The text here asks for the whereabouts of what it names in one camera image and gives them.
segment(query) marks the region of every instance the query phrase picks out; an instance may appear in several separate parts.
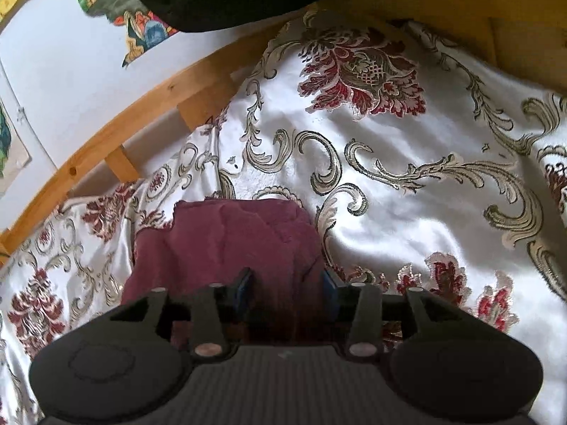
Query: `white satin fabric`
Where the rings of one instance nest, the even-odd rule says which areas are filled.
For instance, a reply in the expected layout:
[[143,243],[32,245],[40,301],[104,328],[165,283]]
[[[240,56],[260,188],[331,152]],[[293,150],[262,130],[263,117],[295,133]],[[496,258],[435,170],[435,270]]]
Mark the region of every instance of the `white satin fabric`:
[[67,202],[12,256],[0,417],[38,420],[33,355],[118,304],[135,234],[166,227],[178,200],[213,196],[292,199],[347,279],[421,284],[521,340],[544,366],[532,417],[565,424],[565,101],[418,24],[345,27],[330,13],[286,25],[228,109],[152,178]]

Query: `white wall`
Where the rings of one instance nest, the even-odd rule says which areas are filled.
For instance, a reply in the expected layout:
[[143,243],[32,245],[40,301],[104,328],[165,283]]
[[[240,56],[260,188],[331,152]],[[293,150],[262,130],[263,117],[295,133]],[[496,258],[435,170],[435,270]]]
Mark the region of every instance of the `white wall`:
[[[30,0],[0,33],[0,59],[30,125],[56,166],[61,166],[104,124],[153,87],[274,21],[217,32],[178,33],[123,68],[127,52],[124,27],[115,27],[104,17],[87,16],[77,0]],[[2,89],[0,97],[15,120],[15,104],[9,103]],[[129,145],[134,161],[143,163],[142,173],[158,167],[158,160],[175,153],[185,138],[179,117],[170,115],[161,123],[161,130],[146,131],[153,134],[154,143],[159,142],[160,151],[146,144],[136,147],[135,140]],[[12,224],[52,175],[48,160],[42,161],[41,152],[24,131],[22,140],[33,162],[0,200],[0,231]],[[95,187],[114,183],[104,168],[96,173],[98,182],[86,181],[78,193],[98,194],[101,190],[92,192]]]

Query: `maroon cloth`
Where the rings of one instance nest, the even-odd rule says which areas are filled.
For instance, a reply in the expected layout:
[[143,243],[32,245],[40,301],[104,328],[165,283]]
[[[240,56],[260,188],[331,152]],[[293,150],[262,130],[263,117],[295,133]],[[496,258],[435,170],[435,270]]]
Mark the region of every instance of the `maroon cloth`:
[[148,228],[136,237],[122,302],[156,287],[187,295],[211,283],[230,284],[245,267],[256,278],[254,305],[274,318],[280,334],[317,324],[320,238],[304,209],[279,199],[179,202],[171,229]]

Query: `wooden bed frame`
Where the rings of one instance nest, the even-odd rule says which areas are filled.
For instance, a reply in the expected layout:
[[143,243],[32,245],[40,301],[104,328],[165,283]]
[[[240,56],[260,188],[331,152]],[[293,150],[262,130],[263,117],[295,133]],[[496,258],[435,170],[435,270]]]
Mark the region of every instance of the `wooden bed frame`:
[[[560,92],[567,91],[564,73],[567,72],[567,0],[322,0],[320,5],[356,14],[370,23],[389,19],[419,20],[459,41],[493,65]],[[509,25],[516,22],[527,26]],[[245,36],[201,59],[155,87],[106,124],[59,168],[11,229],[0,234],[0,253],[13,253],[98,163],[105,161],[120,182],[139,179],[123,143],[174,107],[190,130],[220,113],[237,90],[231,73],[260,59],[268,41],[282,25],[279,23]],[[529,33],[529,39],[524,40],[528,49],[524,51],[517,48],[521,45],[518,30],[520,33],[523,30],[526,36]],[[557,39],[557,32],[563,37]],[[537,49],[536,42],[544,48]],[[554,67],[542,69],[541,59],[550,52]],[[5,260],[6,257],[0,255],[0,264]]]

